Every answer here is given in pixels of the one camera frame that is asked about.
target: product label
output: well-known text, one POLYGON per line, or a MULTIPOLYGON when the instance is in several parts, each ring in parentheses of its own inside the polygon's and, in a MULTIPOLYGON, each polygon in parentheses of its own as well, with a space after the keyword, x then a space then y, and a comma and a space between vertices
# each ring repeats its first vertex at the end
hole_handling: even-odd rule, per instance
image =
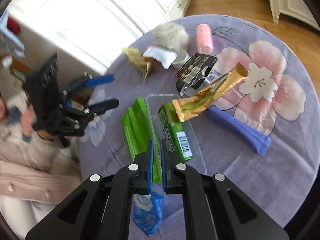
POLYGON ((177 137, 179 140, 180 148, 183 154, 183 157, 187 158, 192 156, 190 145, 185 132, 177 132, 177 137))
POLYGON ((192 84, 199 73, 203 73, 203 76, 207 76, 209 71, 212 69, 213 65, 218 59, 214 56, 195 53, 191 58, 179 69, 176 77, 183 81, 185 84, 192 84))
POLYGON ((162 129, 164 131, 164 136, 165 136, 165 140, 167 142, 168 151, 175 152, 173 140, 172 140, 172 137, 171 137, 171 133, 168 130, 168 126, 165 125, 165 124, 162 124, 162 129))

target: window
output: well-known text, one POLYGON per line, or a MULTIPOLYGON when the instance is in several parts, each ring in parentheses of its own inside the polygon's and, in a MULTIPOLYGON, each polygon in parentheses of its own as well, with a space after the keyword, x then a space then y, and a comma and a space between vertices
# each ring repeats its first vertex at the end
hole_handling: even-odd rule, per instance
POLYGON ((112 0, 13 0, 9 12, 101 75, 143 35, 112 0))

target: blue plastic bag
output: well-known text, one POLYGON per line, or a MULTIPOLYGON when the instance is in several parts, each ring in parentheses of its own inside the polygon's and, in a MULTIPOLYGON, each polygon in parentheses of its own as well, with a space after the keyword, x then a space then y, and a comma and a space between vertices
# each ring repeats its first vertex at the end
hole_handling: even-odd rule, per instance
POLYGON ((133 222, 147 235, 158 231, 162 221, 164 197, 151 191, 149 195, 134 195, 133 222))

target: red object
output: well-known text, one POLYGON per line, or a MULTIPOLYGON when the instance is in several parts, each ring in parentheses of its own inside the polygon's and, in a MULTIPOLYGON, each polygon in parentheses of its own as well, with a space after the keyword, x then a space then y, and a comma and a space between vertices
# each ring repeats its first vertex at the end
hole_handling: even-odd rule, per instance
POLYGON ((7 28, 15 35, 18 35, 20 33, 19 25, 11 17, 8 18, 7 28))

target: barcode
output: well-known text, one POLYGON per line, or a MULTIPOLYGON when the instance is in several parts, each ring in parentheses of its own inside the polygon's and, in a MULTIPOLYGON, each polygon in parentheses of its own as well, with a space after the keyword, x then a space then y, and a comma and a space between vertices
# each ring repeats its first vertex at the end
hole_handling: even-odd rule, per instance
POLYGON ((192 156, 190 145, 185 132, 177 132, 177 137, 179 140, 180 148, 183 154, 183 157, 187 158, 192 156))
POLYGON ((186 76, 186 78, 183 81, 186 84, 189 84, 193 80, 193 78, 198 74, 199 71, 200 71, 199 67, 193 67, 191 72, 186 76))

